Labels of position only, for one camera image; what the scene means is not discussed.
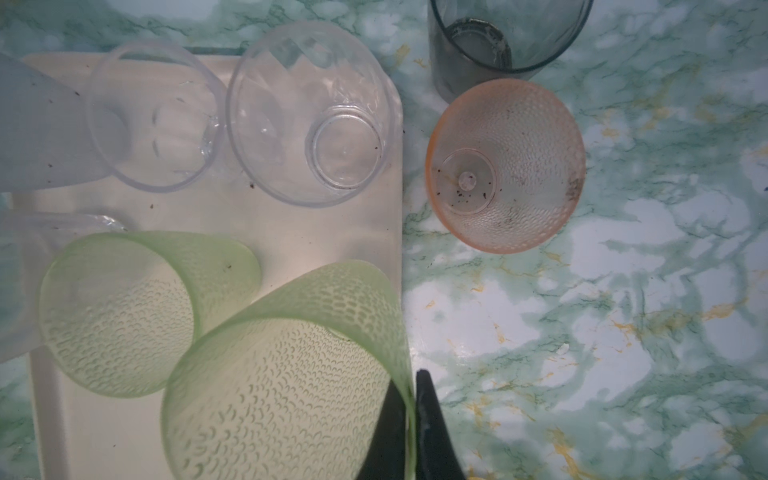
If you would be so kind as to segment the clear faceted glass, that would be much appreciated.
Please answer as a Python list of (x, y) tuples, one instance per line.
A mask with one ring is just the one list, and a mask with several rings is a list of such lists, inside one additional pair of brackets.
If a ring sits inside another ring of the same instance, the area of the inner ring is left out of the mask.
[(240, 57), (226, 96), (235, 157), (264, 192), (324, 208), (363, 192), (394, 158), (397, 90), (355, 36), (323, 21), (278, 26)]

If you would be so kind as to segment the clear ribbed glass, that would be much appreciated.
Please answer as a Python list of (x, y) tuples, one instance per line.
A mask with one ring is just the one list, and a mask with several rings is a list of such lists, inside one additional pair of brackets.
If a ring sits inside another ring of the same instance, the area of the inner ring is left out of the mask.
[(111, 174), (146, 192), (199, 180), (224, 143), (224, 83), (169, 42), (135, 40), (103, 56), (85, 88), (85, 121)]

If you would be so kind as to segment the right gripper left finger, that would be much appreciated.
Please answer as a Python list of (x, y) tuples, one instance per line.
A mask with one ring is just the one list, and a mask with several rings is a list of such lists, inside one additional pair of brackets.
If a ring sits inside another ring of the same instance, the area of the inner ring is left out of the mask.
[(389, 383), (374, 435), (357, 480), (403, 480), (406, 467), (406, 407)]

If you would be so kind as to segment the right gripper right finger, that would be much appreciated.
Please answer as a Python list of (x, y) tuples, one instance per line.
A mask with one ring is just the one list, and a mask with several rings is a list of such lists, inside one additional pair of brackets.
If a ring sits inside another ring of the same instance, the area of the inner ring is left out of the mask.
[(416, 373), (418, 480), (465, 480), (428, 370)]

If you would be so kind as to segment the pale green textured cup front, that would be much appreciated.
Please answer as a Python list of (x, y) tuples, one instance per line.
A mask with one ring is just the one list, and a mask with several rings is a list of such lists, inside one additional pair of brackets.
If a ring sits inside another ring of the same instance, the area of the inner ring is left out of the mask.
[(56, 255), (38, 290), (38, 325), (60, 370), (107, 397), (162, 389), (204, 333), (259, 291), (256, 255), (190, 232), (100, 233)]

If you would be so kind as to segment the light green textured cup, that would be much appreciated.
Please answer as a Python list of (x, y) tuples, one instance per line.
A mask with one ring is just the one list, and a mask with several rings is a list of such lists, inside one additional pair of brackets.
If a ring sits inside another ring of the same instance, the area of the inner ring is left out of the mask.
[(415, 394), (399, 296), (362, 260), (308, 272), (197, 340), (165, 387), (177, 479), (352, 479), (384, 427), (416, 467)]

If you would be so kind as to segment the clear smooth glass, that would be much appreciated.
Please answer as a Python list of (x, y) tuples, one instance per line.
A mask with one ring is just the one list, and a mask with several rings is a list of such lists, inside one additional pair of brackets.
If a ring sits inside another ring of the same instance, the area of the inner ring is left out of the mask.
[(1, 212), (1, 361), (42, 345), (37, 326), (37, 292), (56, 254), (81, 237), (124, 232), (106, 215)]

